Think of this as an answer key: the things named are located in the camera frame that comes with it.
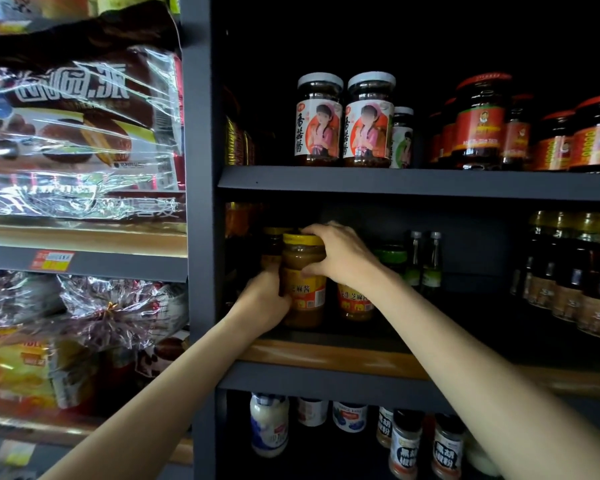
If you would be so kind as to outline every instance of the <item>price tag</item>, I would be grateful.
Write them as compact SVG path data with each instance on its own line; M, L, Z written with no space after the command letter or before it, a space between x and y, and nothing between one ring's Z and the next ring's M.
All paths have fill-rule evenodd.
M0 462L14 467L26 467L35 448L33 443L5 440L0 446Z
M39 250L33 258L31 269L41 271L66 271L75 253L71 251Z

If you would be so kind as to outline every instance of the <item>forearm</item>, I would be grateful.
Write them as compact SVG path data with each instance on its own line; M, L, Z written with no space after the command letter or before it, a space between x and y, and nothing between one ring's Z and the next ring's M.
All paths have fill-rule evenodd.
M193 414L256 338L229 314L112 418L51 468L44 480L154 479Z
M600 479L600 432L384 267L360 291L509 479Z

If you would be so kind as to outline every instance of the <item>red jar lid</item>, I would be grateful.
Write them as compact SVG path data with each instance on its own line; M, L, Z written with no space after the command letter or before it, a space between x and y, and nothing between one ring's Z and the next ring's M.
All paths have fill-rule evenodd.
M599 104L599 103L600 103L600 96L597 96L597 97L594 97L594 98L591 98L591 99L587 99L584 102L581 102L580 104L578 104L576 106L576 109L580 109L580 108L582 108L584 106L591 106L592 104Z
M482 82L483 80L494 79L511 80L511 75L505 74L504 72L487 72L486 74L474 75L473 77L465 79L460 84L458 84L458 87L456 87L456 91L464 86L467 86L468 84L475 84L476 82Z
M542 121L544 120L552 120L555 118L566 118L567 116L573 116L574 114L576 114L575 111L558 111L558 112L552 112L551 114L547 114L544 118L542 118Z

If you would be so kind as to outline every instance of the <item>hand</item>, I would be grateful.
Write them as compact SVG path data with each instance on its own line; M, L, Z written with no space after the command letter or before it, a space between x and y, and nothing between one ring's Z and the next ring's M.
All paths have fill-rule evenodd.
M369 272L382 265L358 237L356 231L331 221L327 225L313 224L302 229L302 232L316 234L324 241L327 250L327 258L305 266L302 275L327 276L364 294Z
M279 296L280 265L272 264L251 279L227 318L240 322L253 339L275 327L289 311L291 297Z

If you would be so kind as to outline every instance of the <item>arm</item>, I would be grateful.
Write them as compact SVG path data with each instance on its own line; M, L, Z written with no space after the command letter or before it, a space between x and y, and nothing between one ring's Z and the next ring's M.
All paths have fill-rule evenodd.
M360 291L397 330L508 479L600 479L600 432L382 266L351 228L319 235L327 258L303 270Z
M278 296L279 285L275 266L257 275L223 320L42 479L156 478L233 361L287 313L291 299Z

